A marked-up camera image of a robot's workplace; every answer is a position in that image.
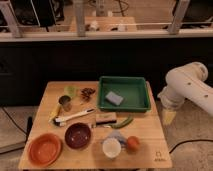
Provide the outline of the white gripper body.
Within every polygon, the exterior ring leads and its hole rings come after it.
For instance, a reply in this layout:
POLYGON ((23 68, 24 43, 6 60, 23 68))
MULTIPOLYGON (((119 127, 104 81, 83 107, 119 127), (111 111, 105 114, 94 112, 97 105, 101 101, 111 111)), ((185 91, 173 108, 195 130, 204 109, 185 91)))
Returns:
POLYGON ((178 110, 183 105, 183 96, 171 87, 164 87, 157 95, 164 108, 178 110))

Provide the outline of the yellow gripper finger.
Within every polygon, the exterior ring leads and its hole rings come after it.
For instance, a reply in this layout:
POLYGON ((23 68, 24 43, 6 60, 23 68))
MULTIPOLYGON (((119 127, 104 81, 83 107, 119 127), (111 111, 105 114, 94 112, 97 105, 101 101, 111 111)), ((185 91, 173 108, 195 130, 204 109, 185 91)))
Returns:
POLYGON ((163 124, 170 125, 176 116, 176 112, 173 110, 164 109, 162 112, 163 124))

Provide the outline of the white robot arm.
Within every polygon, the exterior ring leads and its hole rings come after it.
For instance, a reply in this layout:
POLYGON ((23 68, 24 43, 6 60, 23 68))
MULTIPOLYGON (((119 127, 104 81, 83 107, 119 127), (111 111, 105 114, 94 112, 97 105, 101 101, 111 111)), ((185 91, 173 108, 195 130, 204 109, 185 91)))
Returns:
POLYGON ((166 86, 158 94, 164 125, 172 123, 186 99, 213 116, 213 87, 205 83, 207 78, 208 69, 200 62, 173 68, 166 74, 166 86))

